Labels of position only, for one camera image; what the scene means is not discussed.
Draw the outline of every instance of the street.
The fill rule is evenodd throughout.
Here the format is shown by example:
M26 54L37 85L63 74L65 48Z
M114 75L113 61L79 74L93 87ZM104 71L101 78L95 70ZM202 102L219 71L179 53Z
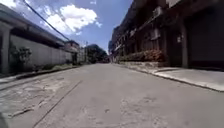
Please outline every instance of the street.
M0 107L0 112L5 116L11 116L6 119L9 128L224 126L223 93L112 64L83 66L55 73L33 83L1 92L0 105L5 106L4 109ZM27 99L34 95L33 93L21 92L23 97L20 97L21 93L16 93L17 95L13 94L11 99L6 96L6 93L9 95L9 91L27 90L25 88L44 88L47 91L35 91L35 96L32 97L39 98L28 100L29 102ZM30 112L16 112L24 106L30 108L29 105L33 107Z

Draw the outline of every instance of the white cloud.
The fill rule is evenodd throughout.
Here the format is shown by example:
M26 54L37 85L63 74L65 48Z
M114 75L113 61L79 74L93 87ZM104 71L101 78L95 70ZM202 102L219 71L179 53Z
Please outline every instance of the white cloud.
M75 33L77 30L89 24L93 24L97 18L97 14L93 10L78 8L75 5L61 7L60 13L63 17L58 14L53 14L47 17L47 21L62 33L68 35L72 34L72 32Z
M16 2L14 2L14 0L0 0L0 3L10 8L16 7Z
M80 31L80 32L77 32L75 35L79 36L81 34L82 34L82 32Z
M96 0L90 1L90 4L96 5L97 4L97 1Z
M47 15L53 15L51 8L49 6L45 6L44 11Z
M67 25L61 20L61 17L57 14L51 15L47 18L47 22L49 22L52 26L54 26L58 31L65 33L67 35L72 34L72 31L67 27Z
M98 21L96 21L95 24L96 24L99 28L101 28L102 25L103 25L102 23L99 23Z

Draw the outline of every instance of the building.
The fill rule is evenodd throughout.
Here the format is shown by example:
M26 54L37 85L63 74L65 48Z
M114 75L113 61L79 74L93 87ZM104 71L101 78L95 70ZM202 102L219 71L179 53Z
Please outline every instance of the building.
M134 0L113 33L119 37L111 39L110 56L160 50L169 66L224 68L223 5L221 0Z
M63 64L67 60L72 61L72 54L77 52L66 47L62 39L0 4L0 73L10 72L12 47L30 50L27 68Z

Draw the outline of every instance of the sidewalk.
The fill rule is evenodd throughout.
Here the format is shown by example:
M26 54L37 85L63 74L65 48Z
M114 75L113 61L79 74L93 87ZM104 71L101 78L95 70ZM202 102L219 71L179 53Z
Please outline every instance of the sidewalk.
M0 84L6 84L9 82L13 82L13 81L24 79L24 78L30 78L30 77L35 77L35 76L44 75L44 74L48 74L48 73L59 72L59 71L68 70L68 69L72 69L72 68L76 68L76 67L77 66L66 67L66 68L61 68L61 69L53 69L53 70L43 70L43 71L39 71L39 72L28 72L28 73L15 75L15 76L0 78Z
M157 77L224 92L224 72L183 68L147 68L143 66L124 67Z

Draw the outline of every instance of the sky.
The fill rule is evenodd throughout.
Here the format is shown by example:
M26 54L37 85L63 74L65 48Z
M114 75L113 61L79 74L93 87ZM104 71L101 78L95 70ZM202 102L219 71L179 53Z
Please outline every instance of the sky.
M108 50L113 29L118 26L132 0L26 0L51 25L81 46L85 42L98 44ZM61 37L22 0L0 0L28 20Z

